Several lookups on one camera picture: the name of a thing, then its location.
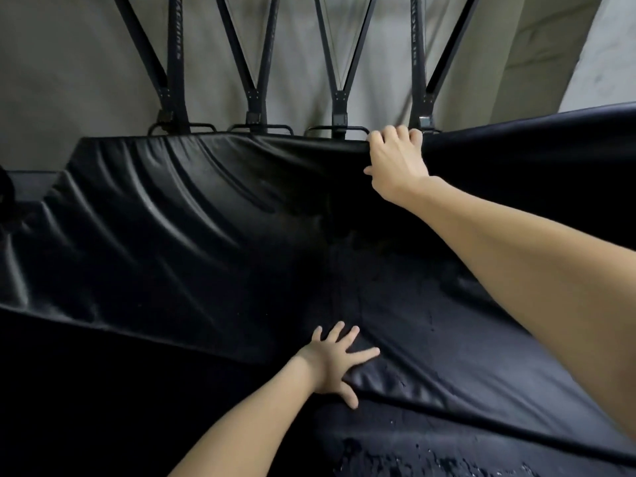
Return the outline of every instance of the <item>black round object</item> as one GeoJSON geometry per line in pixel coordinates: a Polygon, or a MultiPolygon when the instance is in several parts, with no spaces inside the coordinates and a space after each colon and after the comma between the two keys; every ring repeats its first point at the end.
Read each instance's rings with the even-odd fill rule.
{"type": "Polygon", "coordinates": [[[0,166],[0,221],[11,215],[15,206],[15,187],[6,171],[0,166]]]}

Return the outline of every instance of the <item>person's left hand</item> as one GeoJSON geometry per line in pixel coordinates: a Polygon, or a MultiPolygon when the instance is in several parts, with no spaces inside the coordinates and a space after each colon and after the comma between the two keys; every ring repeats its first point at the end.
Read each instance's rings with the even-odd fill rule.
{"type": "Polygon", "coordinates": [[[369,348],[357,353],[347,353],[346,350],[360,333],[360,328],[354,326],[338,341],[343,328],[345,328],[344,322],[338,321],[327,338],[321,341],[322,327],[319,326],[314,330],[312,341],[303,346],[296,356],[309,363],[314,378],[315,393],[336,393],[351,408],[357,408],[357,396],[353,389],[342,381],[342,377],[349,368],[377,357],[380,354],[380,349],[369,348]]]}

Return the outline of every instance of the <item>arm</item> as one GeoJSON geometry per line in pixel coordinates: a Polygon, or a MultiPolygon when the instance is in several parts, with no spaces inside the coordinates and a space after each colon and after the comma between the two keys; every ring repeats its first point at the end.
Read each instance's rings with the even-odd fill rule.
{"type": "Polygon", "coordinates": [[[312,341],[215,423],[170,477],[264,477],[282,438],[312,393],[337,393],[351,408],[357,408],[357,397],[342,377],[380,351],[370,348],[346,353],[359,329],[354,326],[337,342],[344,326],[338,322],[324,341],[321,327],[316,328],[312,341]]]}
{"type": "Polygon", "coordinates": [[[405,127],[372,133],[373,187],[429,224],[636,438],[636,252],[430,177],[421,145],[405,127]]]}

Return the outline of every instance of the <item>finger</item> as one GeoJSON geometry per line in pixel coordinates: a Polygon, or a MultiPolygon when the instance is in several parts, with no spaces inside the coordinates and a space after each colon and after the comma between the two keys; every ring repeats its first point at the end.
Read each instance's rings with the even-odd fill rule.
{"type": "Polygon", "coordinates": [[[400,140],[403,140],[404,142],[408,142],[409,134],[408,134],[408,128],[406,128],[406,125],[401,125],[397,127],[396,132],[400,140]]]}
{"type": "Polygon", "coordinates": [[[358,406],[358,399],[354,392],[354,389],[347,385],[345,382],[340,382],[340,388],[338,389],[338,395],[342,397],[347,405],[354,410],[358,406]]]}
{"type": "Polygon", "coordinates": [[[371,132],[369,136],[366,138],[366,140],[369,142],[370,147],[373,147],[377,143],[380,143],[380,144],[384,143],[384,140],[382,139],[382,134],[378,130],[374,130],[373,132],[371,132]]]}
{"type": "Polygon", "coordinates": [[[397,139],[398,133],[396,132],[396,128],[392,125],[387,125],[384,129],[382,129],[382,137],[384,138],[384,142],[397,139]]]}
{"type": "Polygon", "coordinates": [[[362,365],[362,363],[366,363],[370,359],[376,358],[379,354],[379,348],[369,348],[368,350],[362,350],[361,352],[349,353],[349,361],[351,362],[351,366],[362,365]]]}
{"type": "Polygon", "coordinates": [[[358,333],[360,333],[360,328],[354,326],[351,331],[349,331],[349,333],[342,337],[342,340],[340,340],[338,344],[344,346],[345,349],[347,349],[351,346],[351,344],[353,344],[355,337],[358,336],[358,333]]]}
{"type": "Polygon", "coordinates": [[[411,129],[408,133],[411,143],[417,148],[422,148],[422,131],[418,129],[411,129]]]}
{"type": "Polygon", "coordinates": [[[329,335],[327,335],[327,339],[325,340],[326,342],[330,342],[330,343],[335,343],[338,341],[338,337],[340,336],[340,332],[342,331],[342,329],[345,328],[345,322],[344,321],[338,321],[333,328],[331,328],[331,331],[329,332],[329,335]]]}
{"type": "Polygon", "coordinates": [[[319,342],[320,341],[320,337],[322,335],[322,326],[318,326],[315,330],[314,333],[312,335],[312,341],[313,342],[319,342]]]}

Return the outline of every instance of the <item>black leather surface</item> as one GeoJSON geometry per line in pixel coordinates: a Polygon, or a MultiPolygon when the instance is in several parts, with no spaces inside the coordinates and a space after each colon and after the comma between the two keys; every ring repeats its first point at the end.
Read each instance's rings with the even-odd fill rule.
{"type": "MultiPolygon", "coordinates": [[[[19,315],[0,319],[0,474],[164,477],[274,368],[19,315]]],[[[636,476],[629,462],[362,399],[315,397],[270,475],[636,476]]],[[[244,449],[248,456],[250,449],[244,449]]]]}
{"type": "MultiPolygon", "coordinates": [[[[635,247],[632,105],[432,135],[461,189],[635,247]]],[[[636,456],[565,370],[421,221],[381,200],[363,142],[284,136],[84,139],[4,240],[8,312],[277,365],[318,324],[383,356],[363,393],[439,417],[636,456]]]]}

